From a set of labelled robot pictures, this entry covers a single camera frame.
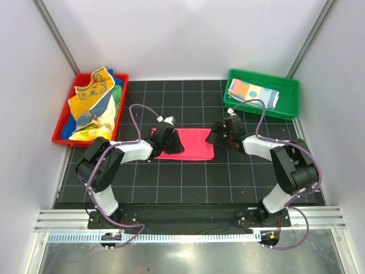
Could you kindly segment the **pink towel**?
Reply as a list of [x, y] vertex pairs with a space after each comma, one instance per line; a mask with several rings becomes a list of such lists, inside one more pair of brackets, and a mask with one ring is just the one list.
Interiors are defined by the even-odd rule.
[[184, 161], [207, 161], [214, 158], [214, 147], [205, 141], [210, 133], [204, 128], [178, 128], [179, 138], [184, 152], [167, 154], [162, 152], [156, 159], [159, 160], [184, 160]]

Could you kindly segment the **polka dot striped towel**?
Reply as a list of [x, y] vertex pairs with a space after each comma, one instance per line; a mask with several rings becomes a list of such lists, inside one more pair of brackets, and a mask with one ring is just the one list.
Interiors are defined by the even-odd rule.
[[262, 107], [264, 104], [266, 109], [275, 109], [279, 91], [234, 78], [228, 88], [228, 96], [238, 102], [250, 100], [248, 104], [252, 106]]

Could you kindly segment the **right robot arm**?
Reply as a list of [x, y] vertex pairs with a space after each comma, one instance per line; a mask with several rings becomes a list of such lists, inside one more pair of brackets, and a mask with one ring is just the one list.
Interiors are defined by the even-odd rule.
[[302, 139], [274, 140], [248, 134], [236, 114], [225, 117], [223, 122], [215, 122], [205, 141], [272, 162], [277, 183], [258, 202], [253, 216], [259, 225], [274, 225], [295, 197], [320, 181], [318, 165]]

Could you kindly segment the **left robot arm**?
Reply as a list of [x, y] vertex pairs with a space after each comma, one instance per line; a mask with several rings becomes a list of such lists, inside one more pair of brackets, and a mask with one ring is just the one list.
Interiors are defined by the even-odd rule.
[[121, 221], [119, 203], [111, 187], [119, 166], [137, 160], [152, 160], [163, 152], [177, 154], [184, 151], [175, 129], [175, 118], [158, 117], [158, 121], [156, 129], [146, 139], [112, 142], [103, 137], [96, 138], [76, 166], [75, 173], [85, 184], [86, 193], [107, 228], [116, 228]]

